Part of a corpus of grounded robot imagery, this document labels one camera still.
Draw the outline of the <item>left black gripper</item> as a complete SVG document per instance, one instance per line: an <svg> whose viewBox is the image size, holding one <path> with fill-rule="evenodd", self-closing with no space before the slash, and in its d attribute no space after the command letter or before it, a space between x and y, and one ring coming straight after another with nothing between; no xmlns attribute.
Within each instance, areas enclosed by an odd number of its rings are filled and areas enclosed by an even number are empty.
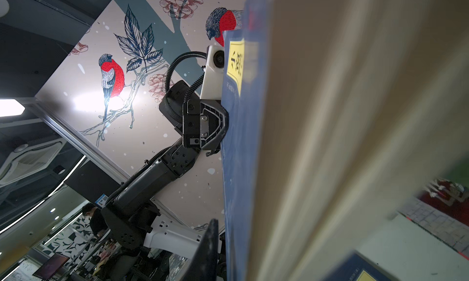
<svg viewBox="0 0 469 281"><path fill-rule="evenodd" d="M229 116L219 100L191 98L183 103L183 146L201 148L206 156L220 152Z"/></svg>

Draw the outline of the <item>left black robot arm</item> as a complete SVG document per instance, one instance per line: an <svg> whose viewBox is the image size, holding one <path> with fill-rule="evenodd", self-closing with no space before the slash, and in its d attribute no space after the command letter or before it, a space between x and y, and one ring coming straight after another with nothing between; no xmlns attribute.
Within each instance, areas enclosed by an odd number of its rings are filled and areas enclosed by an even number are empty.
<svg viewBox="0 0 469 281"><path fill-rule="evenodd" d="M203 75L191 86L184 81L172 85L177 65L192 57L206 60ZM217 45L209 46L205 53L183 53L171 63L160 111L181 138L147 161L111 194L101 210L123 248L161 249L191 259L200 247L201 234L173 223L150 200L187 173L200 152L205 151L206 156L220 152L229 126L228 113L221 105L224 68L224 49Z"/></svg>

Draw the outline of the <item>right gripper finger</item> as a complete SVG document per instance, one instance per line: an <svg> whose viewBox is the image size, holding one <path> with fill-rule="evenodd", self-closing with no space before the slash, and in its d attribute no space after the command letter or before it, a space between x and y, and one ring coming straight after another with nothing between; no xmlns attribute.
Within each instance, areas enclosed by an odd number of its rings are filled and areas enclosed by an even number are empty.
<svg viewBox="0 0 469 281"><path fill-rule="evenodd" d="M219 244L219 222L212 219L186 271L187 281L215 281Z"/></svg>

